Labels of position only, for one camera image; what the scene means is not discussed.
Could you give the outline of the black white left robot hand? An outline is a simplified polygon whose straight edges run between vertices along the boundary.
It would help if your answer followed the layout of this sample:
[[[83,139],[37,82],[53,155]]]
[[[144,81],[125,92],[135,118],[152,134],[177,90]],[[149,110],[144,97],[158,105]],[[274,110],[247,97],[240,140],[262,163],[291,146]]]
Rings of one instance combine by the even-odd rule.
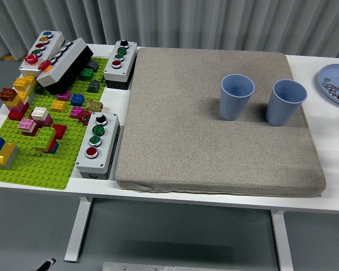
[[[36,271],[48,271],[56,263],[54,258],[46,260]]]

